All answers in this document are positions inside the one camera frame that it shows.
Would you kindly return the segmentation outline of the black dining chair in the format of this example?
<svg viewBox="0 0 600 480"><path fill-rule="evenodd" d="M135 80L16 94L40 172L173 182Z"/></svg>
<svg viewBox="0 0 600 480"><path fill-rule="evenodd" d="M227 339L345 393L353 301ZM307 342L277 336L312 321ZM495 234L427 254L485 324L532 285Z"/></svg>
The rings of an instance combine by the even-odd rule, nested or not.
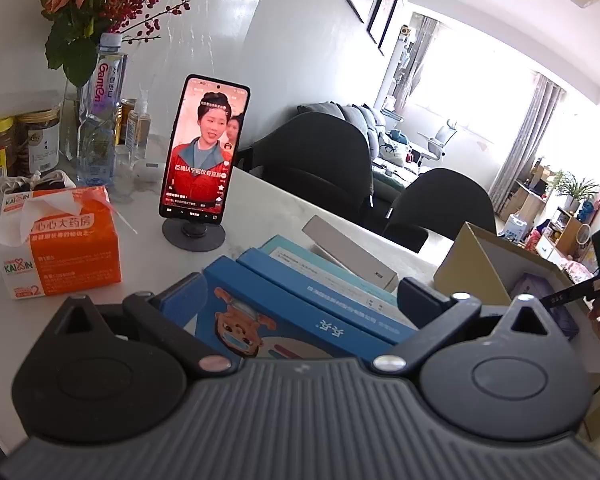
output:
<svg viewBox="0 0 600 480"><path fill-rule="evenodd" d="M238 152L240 169L360 224L373 197L372 160L360 130L317 112L297 115Z"/></svg>
<svg viewBox="0 0 600 480"><path fill-rule="evenodd" d="M488 193L464 174L434 168L419 176L392 203L382 236L419 252L430 232L455 240L466 222L496 233Z"/></svg>

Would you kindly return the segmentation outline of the black dining chair left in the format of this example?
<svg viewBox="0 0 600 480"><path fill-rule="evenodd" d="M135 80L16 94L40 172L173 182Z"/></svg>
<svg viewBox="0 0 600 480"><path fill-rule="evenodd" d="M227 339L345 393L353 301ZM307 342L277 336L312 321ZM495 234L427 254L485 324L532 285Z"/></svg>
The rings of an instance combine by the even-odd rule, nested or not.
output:
<svg viewBox="0 0 600 480"><path fill-rule="evenodd" d="M373 197L372 160L360 130L317 112L297 115L238 152L240 169L360 224Z"/></svg>

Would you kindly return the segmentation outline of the long white box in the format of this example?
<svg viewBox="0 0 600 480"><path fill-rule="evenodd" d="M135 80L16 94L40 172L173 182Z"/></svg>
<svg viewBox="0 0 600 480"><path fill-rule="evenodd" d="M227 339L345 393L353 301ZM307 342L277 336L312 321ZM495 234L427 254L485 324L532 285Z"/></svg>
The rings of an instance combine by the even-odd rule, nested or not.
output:
<svg viewBox="0 0 600 480"><path fill-rule="evenodd" d="M314 216L302 228L323 252L347 270L386 292L398 286L398 274L321 217Z"/></svg>

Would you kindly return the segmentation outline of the dark lid jar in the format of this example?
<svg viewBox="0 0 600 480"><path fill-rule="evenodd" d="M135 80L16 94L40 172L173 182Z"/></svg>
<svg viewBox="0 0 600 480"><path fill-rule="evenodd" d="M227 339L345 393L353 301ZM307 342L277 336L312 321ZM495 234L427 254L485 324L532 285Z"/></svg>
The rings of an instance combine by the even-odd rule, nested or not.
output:
<svg viewBox="0 0 600 480"><path fill-rule="evenodd" d="M16 117L20 174L45 174L58 165L59 123L58 108Z"/></svg>

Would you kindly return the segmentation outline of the grey curtain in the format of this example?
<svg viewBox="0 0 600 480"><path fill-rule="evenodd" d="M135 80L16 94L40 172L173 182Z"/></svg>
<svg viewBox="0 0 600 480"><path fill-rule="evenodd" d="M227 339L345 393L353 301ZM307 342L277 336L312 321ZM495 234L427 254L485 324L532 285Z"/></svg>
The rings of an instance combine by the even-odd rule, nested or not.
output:
<svg viewBox="0 0 600 480"><path fill-rule="evenodd" d="M564 93L565 90L559 84L541 73L536 74L535 88L524 120L489 190L496 214L501 213L516 177L538 150Z"/></svg>

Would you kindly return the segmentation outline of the round black phone stand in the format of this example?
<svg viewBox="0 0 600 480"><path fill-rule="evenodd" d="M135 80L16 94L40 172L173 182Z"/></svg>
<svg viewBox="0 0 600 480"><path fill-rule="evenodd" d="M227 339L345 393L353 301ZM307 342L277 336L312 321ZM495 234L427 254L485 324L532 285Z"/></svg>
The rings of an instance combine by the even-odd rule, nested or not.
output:
<svg viewBox="0 0 600 480"><path fill-rule="evenodd" d="M186 252L212 252L225 242L225 231L219 224L195 223L182 219L166 219L162 225L164 238Z"/></svg>

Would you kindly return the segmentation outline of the grey sofa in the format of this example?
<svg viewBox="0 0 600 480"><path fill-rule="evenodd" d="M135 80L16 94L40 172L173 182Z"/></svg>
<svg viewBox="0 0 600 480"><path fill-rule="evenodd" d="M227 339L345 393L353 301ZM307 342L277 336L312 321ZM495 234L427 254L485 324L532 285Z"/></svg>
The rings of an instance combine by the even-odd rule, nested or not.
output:
<svg viewBox="0 0 600 480"><path fill-rule="evenodd" d="M378 110L367 105L340 105L328 101L300 104L299 113L317 112L342 119L358 129L370 149L373 166L388 178L400 181L406 188L419 175L419 166L414 162L412 146L397 133L390 136L385 119Z"/></svg>

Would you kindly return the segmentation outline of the clear water bottle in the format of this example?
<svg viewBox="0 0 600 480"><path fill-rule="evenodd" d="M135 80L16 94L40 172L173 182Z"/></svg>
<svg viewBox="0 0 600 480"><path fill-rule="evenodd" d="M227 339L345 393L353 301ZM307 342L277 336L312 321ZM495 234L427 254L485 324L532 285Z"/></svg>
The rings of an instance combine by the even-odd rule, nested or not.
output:
<svg viewBox="0 0 600 480"><path fill-rule="evenodd" d="M110 185L114 178L116 120L126 67L122 35L100 36L97 62L87 86L85 116L78 134L76 177L79 185Z"/></svg>

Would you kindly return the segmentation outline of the black dining chair right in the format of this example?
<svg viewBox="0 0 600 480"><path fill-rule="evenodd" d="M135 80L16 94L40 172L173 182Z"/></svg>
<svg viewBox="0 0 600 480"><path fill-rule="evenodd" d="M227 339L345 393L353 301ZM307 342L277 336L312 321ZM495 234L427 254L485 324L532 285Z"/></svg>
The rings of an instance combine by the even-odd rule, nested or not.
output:
<svg viewBox="0 0 600 480"><path fill-rule="evenodd" d="M392 203L382 236L419 252L430 232L455 240L466 222L496 233L488 193L464 174L434 168L419 176Z"/></svg>

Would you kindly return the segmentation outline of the cardboard storage box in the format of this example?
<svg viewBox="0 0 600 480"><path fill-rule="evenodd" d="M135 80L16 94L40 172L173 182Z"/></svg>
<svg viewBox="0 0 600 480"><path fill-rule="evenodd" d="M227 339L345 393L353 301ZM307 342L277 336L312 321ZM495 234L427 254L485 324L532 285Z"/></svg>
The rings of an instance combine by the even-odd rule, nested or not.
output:
<svg viewBox="0 0 600 480"><path fill-rule="evenodd" d="M595 274L550 296L509 295L503 281L550 263L464 224L434 276L439 292L468 292L478 318L422 366L422 394L434 411L467 432L493 440L545 440L580 426L593 396L590 375L550 315L592 297Z"/></svg>

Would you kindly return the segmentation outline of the orange tissue box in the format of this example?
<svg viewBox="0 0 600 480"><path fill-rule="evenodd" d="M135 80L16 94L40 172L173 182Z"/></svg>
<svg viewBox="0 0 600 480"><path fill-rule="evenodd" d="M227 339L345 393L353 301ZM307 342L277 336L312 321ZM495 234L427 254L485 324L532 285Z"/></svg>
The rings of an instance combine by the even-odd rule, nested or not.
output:
<svg viewBox="0 0 600 480"><path fill-rule="evenodd" d="M0 271L15 300L121 282L107 189L78 188L61 170L0 177Z"/></svg>

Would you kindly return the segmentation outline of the blue cartoon mask box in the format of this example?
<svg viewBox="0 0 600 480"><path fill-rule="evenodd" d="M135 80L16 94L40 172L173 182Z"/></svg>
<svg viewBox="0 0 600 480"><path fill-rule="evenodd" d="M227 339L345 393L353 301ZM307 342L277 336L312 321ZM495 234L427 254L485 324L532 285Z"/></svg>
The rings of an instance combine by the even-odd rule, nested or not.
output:
<svg viewBox="0 0 600 480"><path fill-rule="evenodd" d="M230 258L217 258L201 275L207 300L185 330L233 362L347 356L370 362L392 347Z"/></svg>

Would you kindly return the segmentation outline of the flower bouquet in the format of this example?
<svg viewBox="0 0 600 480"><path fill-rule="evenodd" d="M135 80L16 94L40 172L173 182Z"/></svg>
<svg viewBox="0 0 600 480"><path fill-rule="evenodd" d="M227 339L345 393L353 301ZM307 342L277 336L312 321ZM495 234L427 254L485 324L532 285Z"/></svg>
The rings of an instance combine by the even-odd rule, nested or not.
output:
<svg viewBox="0 0 600 480"><path fill-rule="evenodd" d="M190 9L178 0L158 9L160 0L40 0L42 17L52 23L45 43L47 67L63 70L76 88L87 84L96 67L100 37L118 32L127 44L160 37L160 20Z"/></svg>

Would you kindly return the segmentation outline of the blue medicine box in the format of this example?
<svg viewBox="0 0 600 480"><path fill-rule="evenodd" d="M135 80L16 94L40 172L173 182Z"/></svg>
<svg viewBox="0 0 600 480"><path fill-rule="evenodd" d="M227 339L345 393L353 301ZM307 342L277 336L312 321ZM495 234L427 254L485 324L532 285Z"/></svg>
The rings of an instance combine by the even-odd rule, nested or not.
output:
<svg viewBox="0 0 600 480"><path fill-rule="evenodd" d="M248 249L238 262L308 304L389 344L398 344L418 331L390 302L340 278L329 278L312 263L294 260L286 249L279 249L274 257L260 249Z"/></svg>

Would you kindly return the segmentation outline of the small spray bottle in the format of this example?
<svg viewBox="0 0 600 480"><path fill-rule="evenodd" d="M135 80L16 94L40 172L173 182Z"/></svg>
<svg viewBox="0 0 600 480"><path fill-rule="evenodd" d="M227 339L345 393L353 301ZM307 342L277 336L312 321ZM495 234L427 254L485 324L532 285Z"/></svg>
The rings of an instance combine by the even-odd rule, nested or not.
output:
<svg viewBox="0 0 600 480"><path fill-rule="evenodd" d="M148 93L142 90L126 122L125 146L129 150L131 162L145 158L150 124Z"/></svg>

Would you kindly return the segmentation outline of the potted green plant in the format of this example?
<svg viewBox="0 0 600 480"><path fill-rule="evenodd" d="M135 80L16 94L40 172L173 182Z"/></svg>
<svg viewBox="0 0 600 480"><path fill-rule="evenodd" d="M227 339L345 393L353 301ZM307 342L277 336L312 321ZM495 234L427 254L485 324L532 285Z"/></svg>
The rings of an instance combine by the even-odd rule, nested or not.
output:
<svg viewBox="0 0 600 480"><path fill-rule="evenodd" d="M552 193L564 199L562 208L570 214L576 212L584 200L594 198L599 190L600 186L593 180L578 179L572 172L562 170L555 174L552 184Z"/></svg>

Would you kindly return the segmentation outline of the smartphone showing video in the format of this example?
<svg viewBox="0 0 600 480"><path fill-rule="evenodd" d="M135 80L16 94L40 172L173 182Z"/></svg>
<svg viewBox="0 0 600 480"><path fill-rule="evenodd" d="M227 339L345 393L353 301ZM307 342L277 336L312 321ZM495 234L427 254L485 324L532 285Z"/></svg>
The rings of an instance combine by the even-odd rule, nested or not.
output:
<svg viewBox="0 0 600 480"><path fill-rule="evenodd" d="M186 77L166 155L161 217L221 222L249 100L244 84Z"/></svg>

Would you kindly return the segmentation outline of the white office chair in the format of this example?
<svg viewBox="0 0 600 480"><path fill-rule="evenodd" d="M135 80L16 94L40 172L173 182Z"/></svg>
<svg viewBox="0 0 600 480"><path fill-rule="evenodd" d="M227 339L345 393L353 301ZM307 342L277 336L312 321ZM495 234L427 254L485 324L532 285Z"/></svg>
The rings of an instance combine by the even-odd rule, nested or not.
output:
<svg viewBox="0 0 600 480"><path fill-rule="evenodd" d="M457 133L457 124L447 120L434 136L427 138L427 147L422 153L422 157L435 162L442 159L446 144L455 136L455 133Z"/></svg>

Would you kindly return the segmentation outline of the teal white medicine box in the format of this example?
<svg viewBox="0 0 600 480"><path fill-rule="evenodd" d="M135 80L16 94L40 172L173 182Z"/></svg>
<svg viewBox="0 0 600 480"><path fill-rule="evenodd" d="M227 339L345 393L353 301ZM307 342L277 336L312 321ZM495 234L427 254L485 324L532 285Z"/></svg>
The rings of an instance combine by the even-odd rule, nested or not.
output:
<svg viewBox="0 0 600 480"><path fill-rule="evenodd" d="M276 235L260 247L260 251L291 269L338 292L343 297L365 304L377 312L397 308L396 297L390 292L358 278L341 266Z"/></svg>

